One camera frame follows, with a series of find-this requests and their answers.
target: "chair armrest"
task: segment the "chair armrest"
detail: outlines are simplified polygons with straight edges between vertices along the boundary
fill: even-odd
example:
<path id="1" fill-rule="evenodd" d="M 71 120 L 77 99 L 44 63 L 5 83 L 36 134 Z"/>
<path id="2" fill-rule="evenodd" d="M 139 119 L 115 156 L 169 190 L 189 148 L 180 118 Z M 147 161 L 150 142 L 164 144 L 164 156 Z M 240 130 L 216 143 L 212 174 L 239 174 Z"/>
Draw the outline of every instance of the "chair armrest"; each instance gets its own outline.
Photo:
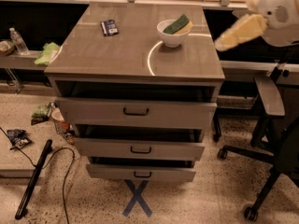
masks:
<path id="1" fill-rule="evenodd" d="M 284 105 L 274 81 L 267 76 L 254 77 L 263 102 L 265 113 L 269 116 L 285 116 Z"/>

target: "concrete floor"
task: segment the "concrete floor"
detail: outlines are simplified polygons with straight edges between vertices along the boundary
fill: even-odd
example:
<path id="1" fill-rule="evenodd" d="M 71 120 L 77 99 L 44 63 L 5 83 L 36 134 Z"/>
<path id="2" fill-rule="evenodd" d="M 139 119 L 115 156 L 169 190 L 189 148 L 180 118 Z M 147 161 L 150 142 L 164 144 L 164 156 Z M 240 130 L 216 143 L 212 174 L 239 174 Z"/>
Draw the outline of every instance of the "concrete floor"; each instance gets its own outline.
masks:
<path id="1" fill-rule="evenodd" d="M 150 210 L 144 211 L 136 203 L 126 217 L 123 212 L 133 194 L 123 180 L 90 178 L 85 168 L 88 160 L 56 133 L 53 120 L 31 126 L 32 112 L 39 105 L 55 100 L 52 89 L 25 85 L 20 94 L 13 92 L 13 87 L 0 85 L 0 127 L 4 131 L 27 131 L 34 143 L 23 151 L 33 163 L 37 163 L 48 139 L 53 140 L 54 151 L 61 147 L 75 151 L 75 163 L 64 189 L 69 223 L 249 223 L 243 218 L 244 207 L 254 202 L 268 177 L 270 165 L 231 153 L 221 161 L 217 153 L 224 144 L 249 147 L 255 120 L 221 119 L 222 138 L 215 143 L 213 129 L 207 132 L 203 142 L 206 148 L 195 165 L 193 182 L 149 182 L 141 196 Z M 10 147 L 0 133 L 0 170 L 32 167 L 19 151 L 9 150 Z M 69 149 L 60 151 L 51 160 L 37 182 L 27 206 L 28 214 L 21 220 L 15 220 L 15 214 L 29 179 L 0 178 L 0 223 L 66 223 L 62 189 L 71 161 Z M 256 223 L 299 223 L 298 188 L 285 175 L 265 200 Z"/>

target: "drawer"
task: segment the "drawer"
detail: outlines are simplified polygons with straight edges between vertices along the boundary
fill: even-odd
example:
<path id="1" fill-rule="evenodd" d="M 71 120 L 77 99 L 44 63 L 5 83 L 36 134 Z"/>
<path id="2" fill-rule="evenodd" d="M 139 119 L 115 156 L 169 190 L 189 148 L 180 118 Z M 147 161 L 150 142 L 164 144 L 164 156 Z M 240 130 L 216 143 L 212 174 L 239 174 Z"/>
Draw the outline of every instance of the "drawer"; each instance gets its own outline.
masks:
<path id="1" fill-rule="evenodd" d="M 77 138 L 82 156 L 199 161 L 204 147 L 199 143 Z"/>
<path id="2" fill-rule="evenodd" d="M 59 98 L 66 122 L 158 128 L 209 127 L 216 103 Z"/>
<path id="3" fill-rule="evenodd" d="M 90 177 L 104 179 L 192 182 L 195 176 L 192 168 L 87 164 L 87 170 Z"/>

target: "black drawer handle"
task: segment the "black drawer handle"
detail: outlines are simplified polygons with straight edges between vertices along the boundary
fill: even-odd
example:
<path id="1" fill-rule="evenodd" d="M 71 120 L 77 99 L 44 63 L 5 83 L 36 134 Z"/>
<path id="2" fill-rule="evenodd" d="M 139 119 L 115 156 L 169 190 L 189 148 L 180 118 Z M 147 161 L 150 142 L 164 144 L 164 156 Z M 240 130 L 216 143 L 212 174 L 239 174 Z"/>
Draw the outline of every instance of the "black drawer handle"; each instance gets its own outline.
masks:
<path id="1" fill-rule="evenodd" d="M 150 112 L 150 109 L 147 108 L 147 110 L 143 113 L 135 113 L 135 112 L 128 112 L 127 108 L 125 107 L 122 111 L 123 114 L 125 114 L 126 116 L 147 116 Z"/>
<path id="2" fill-rule="evenodd" d="M 150 178 L 151 177 L 151 172 L 149 172 L 148 175 L 137 175 L 137 172 L 134 172 L 134 176 L 137 178 Z"/>
<path id="3" fill-rule="evenodd" d="M 149 147 L 149 151 L 134 151 L 134 148 L 131 146 L 132 153 L 139 153 L 139 154 L 149 154 L 151 153 L 151 147 Z"/>

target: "clear water bottle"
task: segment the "clear water bottle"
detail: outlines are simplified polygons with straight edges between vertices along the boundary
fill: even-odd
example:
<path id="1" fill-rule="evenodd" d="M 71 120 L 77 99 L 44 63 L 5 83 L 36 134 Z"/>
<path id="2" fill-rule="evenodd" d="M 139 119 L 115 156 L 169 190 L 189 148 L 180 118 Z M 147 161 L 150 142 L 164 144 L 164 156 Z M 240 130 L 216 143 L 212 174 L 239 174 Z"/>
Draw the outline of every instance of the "clear water bottle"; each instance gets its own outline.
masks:
<path id="1" fill-rule="evenodd" d="M 16 31 L 13 27 L 9 28 L 10 38 L 15 44 L 20 55 L 29 54 L 29 49 L 27 48 L 24 40 L 22 39 L 20 33 Z"/>

